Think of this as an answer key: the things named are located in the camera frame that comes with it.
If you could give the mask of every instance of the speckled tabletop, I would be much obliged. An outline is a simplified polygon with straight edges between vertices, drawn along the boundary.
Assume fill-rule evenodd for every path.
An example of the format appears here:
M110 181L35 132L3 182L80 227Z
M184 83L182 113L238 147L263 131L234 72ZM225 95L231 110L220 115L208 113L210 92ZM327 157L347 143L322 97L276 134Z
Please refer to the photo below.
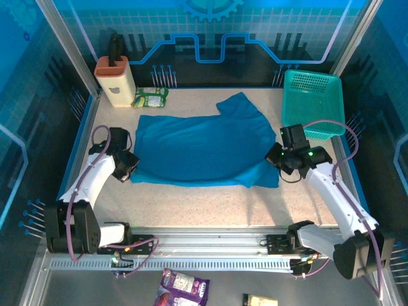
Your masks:
M268 118L281 142L282 89L173 89L164 108L114 108L103 96L94 127L119 126L130 131L134 139L140 115L218 115L215 105L238 92L245 93ZM97 142L105 137L104 131L96 133ZM311 140L311 145L321 145L335 157L331 141ZM304 181L280 181L275 189L193 188L130 181L122 184L110 177L96 201L95 213L100 222L125 221L132 226L287 226L306 219L336 225L320 195Z

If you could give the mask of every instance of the purple snack bag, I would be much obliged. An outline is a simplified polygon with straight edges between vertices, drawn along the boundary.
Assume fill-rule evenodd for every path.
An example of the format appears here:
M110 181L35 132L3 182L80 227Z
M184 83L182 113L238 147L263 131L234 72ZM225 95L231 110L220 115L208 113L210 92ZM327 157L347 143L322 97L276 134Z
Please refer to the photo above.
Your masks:
M164 269L153 306L206 306L209 289L208 279Z

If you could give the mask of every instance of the teal plastic basket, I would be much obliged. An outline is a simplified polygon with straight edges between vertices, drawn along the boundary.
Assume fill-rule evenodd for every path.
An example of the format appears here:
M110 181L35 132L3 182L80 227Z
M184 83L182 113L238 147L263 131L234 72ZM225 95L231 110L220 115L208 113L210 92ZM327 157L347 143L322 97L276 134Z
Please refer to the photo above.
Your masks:
M285 126L307 124L319 119L344 123L342 82L325 73L287 70L283 87L282 122ZM306 137L327 140L346 129L319 123L305 129Z

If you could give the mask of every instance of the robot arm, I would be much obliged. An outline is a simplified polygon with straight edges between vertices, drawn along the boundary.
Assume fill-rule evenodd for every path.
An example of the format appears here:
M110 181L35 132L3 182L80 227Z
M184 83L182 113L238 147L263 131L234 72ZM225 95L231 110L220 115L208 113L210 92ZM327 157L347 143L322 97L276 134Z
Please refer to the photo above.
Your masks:
M47 246L50 252L67 252L65 231L66 211L73 192L71 215L71 236L73 249L77 253L95 253L100 247L109 244L132 242L129 224L123 222L105 223L99 225L94 215L94 206L98 195L110 175L121 182L129 179L136 169L139 159L127 149L129 133L119 127L110 128L111 141L106 152L102 153L106 142L95 144L89 150L89 157L83 170L68 191L59 201L47 205L45 228ZM80 187L76 186L82 174L88 171Z
M341 236L334 235L311 221L302 221L289 227L287 236L292 242L291 248L311 249L328 256L347 279L373 272L377 268L365 221L379 244L382 266L388 265L394 242L391 233L379 227L341 178L333 180L334 165L324 148L311 148L300 124L284 127L280 133L284 146L276 143L266 155L266 160L289 175L298 170L321 195L341 232Z

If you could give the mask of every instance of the blue cloth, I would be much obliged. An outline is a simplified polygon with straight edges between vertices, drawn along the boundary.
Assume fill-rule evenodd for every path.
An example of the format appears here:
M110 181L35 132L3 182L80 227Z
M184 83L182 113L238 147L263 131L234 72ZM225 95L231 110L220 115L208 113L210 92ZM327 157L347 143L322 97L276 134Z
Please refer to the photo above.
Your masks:
M279 172L265 160L276 135L265 116L242 92L217 108L207 117L140 116L132 182L277 187Z

